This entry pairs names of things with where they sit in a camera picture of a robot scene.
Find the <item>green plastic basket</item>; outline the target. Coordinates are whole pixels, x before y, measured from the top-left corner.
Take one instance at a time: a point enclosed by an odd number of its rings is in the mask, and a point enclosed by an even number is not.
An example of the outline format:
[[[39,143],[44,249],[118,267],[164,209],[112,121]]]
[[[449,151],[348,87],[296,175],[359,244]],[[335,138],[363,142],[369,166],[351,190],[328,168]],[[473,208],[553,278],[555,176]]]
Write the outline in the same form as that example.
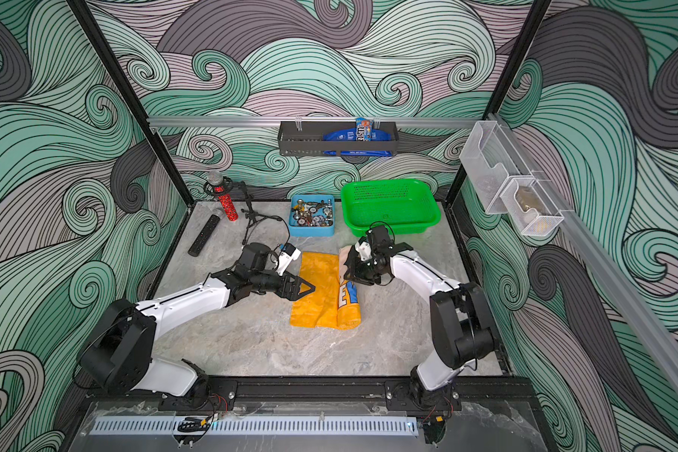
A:
[[[375,223],[388,224],[396,235],[423,234],[441,219],[429,186],[415,179],[349,183],[340,199],[345,224],[356,237]]]

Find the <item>black wall shelf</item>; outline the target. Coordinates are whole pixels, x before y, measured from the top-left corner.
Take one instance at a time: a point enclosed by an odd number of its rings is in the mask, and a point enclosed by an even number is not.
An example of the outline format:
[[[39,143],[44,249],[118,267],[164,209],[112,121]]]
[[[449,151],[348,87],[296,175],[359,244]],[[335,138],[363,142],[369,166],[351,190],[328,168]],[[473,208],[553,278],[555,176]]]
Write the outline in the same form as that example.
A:
[[[293,122],[282,122],[278,132],[278,144],[282,156],[346,156],[344,151],[385,151],[385,156],[394,156],[399,148],[399,130],[393,122],[374,123],[392,135],[391,141],[323,141],[322,137],[331,132],[355,127],[355,122],[309,122],[298,128]]]

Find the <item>aluminium rail right wall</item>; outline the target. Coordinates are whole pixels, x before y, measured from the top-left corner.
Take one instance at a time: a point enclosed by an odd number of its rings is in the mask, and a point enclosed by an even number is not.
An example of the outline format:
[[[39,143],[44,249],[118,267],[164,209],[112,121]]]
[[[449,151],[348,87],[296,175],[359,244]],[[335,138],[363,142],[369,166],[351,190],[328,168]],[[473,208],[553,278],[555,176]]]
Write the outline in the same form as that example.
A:
[[[507,122],[498,114],[496,121],[501,137],[508,146],[510,158],[517,163],[521,175],[537,185],[537,192],[548,209],[562,218],[561,230],[572,242],[597,286],[614,302],[614,309],[654,359],[659,370],[678,395],[678,343],[646,304],[640,292],[629,282],[612,257],[602,247],[580,216],[557,191],[557,186],[525,150]]]

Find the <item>black remote control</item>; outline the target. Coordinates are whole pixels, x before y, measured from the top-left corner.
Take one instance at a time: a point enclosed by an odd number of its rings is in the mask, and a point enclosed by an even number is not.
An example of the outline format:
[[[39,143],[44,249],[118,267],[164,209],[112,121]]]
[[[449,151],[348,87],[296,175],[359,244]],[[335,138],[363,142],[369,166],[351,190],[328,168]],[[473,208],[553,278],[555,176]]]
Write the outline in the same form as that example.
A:
[[[198,257],[203,249],[205,248],[205,245],[211,239],[214,231],[216,230],[217,226],[220,224],[221,219],[218,215],[212,214],[209,219],[205,222],[205,225],[203,226],[203,229],[198,233],[197,237],[191,244],[191,246],[188,249],[188,255],[191,257]]]

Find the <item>aluminium rail back wall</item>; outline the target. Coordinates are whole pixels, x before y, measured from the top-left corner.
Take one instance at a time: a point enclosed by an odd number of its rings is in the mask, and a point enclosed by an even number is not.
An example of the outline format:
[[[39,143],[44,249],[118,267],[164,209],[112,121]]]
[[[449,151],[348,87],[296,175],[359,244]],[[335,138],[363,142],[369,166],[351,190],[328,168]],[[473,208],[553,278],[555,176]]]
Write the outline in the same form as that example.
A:
[[[353,117],[271,117],[271,116],[152,116],[147,119],[152,128],[178,127],[279,127],[282,122],[293,122],[298,128],[309,122],[355,122]],[[377,117],[375,124],[393,122],[398,128],[463,129],[472,128],[479,119],[438,117]]]

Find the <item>blue package on shelf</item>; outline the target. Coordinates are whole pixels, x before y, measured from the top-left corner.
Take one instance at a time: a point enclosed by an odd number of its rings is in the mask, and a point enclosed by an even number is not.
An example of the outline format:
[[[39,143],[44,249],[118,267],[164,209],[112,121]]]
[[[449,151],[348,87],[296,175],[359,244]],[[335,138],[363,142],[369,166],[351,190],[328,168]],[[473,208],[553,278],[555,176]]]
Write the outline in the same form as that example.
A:
[[[374,128],[371,120],[359,118],[352,129],[331,132],[322,137],[323,141],[391,141],[392,135]],[[344,151],[346,156],[385,156],[385,151]]]

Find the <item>black base frame rail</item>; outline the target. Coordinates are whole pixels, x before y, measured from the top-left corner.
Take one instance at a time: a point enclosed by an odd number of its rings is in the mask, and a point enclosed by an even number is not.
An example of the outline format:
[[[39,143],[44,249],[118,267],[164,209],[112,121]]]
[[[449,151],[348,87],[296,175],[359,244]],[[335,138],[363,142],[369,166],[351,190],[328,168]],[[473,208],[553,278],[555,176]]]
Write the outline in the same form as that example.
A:
[[[510,407],[520,412],[527,407],[541,409],[532,383],[514,377],[457,377],[444,387],[429,391],[409,376],[384,377],[222,377],[201,380],[184,397],[162,391],[130,390],[109,393],[94,390],[94,397],[107,399],[156,400],[167,411],[221,412],[269,403],[362,403],[407,414],[449,414],[459,412],[464,403],[490,407]]]

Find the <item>clear plastic wall bin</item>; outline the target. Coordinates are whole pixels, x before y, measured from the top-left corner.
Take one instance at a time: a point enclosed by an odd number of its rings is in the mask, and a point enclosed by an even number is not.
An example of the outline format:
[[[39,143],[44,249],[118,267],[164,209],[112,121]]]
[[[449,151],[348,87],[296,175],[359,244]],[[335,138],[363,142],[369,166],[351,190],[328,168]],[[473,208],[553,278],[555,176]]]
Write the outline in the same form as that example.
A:
[[[489,215],[508,212],[501,195],[510,182],[531,179],[531,170],[519,148],[497,121],[476,122],[460,158],[484,212]]]

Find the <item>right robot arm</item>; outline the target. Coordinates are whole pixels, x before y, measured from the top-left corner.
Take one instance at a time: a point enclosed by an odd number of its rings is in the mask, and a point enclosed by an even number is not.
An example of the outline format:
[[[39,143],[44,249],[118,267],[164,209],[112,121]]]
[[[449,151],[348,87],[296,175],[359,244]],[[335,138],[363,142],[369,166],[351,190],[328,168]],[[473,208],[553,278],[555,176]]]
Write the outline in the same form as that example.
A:
[[[495,351],[496,327],[482,288],[431,266],[388,224],[371,226],[348,251],[346,280],[380,286],[400,280],[429,303],[433,351],[414,371],[418,394],[443,389],[467,367]]]

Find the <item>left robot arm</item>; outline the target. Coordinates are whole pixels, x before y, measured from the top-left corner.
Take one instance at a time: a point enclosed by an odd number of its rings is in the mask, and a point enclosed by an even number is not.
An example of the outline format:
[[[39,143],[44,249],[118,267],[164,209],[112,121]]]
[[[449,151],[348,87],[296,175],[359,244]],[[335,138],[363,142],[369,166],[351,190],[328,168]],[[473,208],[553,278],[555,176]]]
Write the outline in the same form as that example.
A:
[[[273,251],[261,243],[243,247],[231,267],[207,275],[203,282],[169,296],[131,303],[118,299],[105,309],[77,354],[76,364],[97,387],[111,395],[150,391],[188,397],[201,385],[203,372],[187,361],[173,362],[154,353],[154,342],[200,316],[230,307],[249,295],[273,293],[299,301],[316,287],[287,271],[301,256],[291,244],[267,264]]]

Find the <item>yellow pillowcase with print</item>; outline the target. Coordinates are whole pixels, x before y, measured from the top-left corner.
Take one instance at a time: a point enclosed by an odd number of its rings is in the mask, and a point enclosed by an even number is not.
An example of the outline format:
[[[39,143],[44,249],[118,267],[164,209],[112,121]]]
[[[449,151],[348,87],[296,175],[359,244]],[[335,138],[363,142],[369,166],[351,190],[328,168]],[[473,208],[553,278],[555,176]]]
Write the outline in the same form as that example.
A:
[[[298,328],[353,330],[361,325],[358,289],[345,278],[350,247],[339,254],[307,252],[301,258],[299,276],[316,290],[292,306],[289,324]]]

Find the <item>aluminium rail wall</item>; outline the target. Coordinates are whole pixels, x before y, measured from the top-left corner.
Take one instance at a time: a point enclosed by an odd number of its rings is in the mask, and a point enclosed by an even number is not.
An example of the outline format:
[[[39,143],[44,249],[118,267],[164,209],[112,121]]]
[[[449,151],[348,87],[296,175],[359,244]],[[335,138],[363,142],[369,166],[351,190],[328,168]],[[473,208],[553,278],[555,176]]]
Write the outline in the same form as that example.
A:
[[[557,191],[557,186],[525,150],[507,122],[498,114],[496,121],[501,137],[508,146],[510,158],[517,163],[521,175],[537,185],[537,192],[548,209],[562,218],[561,230],[572,242],[597,286],[614,302],[614,309],[654,359],[659,370],[678,395],[678,343],[646,304],[640,292],[629,282],[612,257],[602,247],[580,216]]]
[[[355,122],[353,117],[271,117],[271,116],[152,116],[147,119],[152,128],[178,127],[279,127],[282,122],[293,122],[298,128],[309,122]],[[375,124],[393,122],[398,128],[463,129],[472,128],[479,119],[438,117],[377,117]]]

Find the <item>black mini tripod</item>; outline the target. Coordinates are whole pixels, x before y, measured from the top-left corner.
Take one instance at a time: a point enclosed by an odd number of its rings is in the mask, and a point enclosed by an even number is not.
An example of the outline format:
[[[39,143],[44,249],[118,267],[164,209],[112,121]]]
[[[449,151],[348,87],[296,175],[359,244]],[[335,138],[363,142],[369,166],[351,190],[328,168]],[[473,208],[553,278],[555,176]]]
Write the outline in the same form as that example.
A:
[[[265,220],[275,220],[275,221],[284,221],[281,217],[276,216],[276,215],[264,215],[259,212],[257,212],[253,208],[253,196],[250,194],[248,190],[248,186],[244,182],[236,182],[235,186],[240,190],[240,192],[243,195],[243,200],[246,205],[245,208],[241,210],[241,212],[244,214],[244,217],[246,220],[248,220],[248,224],[244,233],[244,237],[242,239],[242,244],[243,245],[248,245],[250,241],[250,236],[252,235],[252,231],[255,229],[256,226],[258,226],[262,221]]]

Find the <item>small clear wall bin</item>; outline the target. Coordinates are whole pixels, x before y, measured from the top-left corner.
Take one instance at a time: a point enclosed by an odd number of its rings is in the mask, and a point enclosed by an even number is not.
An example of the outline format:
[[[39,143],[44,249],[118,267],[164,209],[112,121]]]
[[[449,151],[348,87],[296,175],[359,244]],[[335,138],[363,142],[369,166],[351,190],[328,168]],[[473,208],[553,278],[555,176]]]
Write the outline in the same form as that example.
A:
[[[563,222],[556,203],[532,177],[510,178],[500,199],[517,232],[525,237],[549,237]]]

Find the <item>blue tray of small parts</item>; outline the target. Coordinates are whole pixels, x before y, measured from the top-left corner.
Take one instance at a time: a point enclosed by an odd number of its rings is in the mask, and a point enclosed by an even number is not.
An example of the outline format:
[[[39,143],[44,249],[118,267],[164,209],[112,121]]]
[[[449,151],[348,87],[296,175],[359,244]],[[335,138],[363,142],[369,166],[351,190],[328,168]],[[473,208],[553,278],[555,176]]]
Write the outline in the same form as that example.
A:
[[[292,237],[332,237],[335,228],[334,197],[326,194],[293,196],[288,226]]]

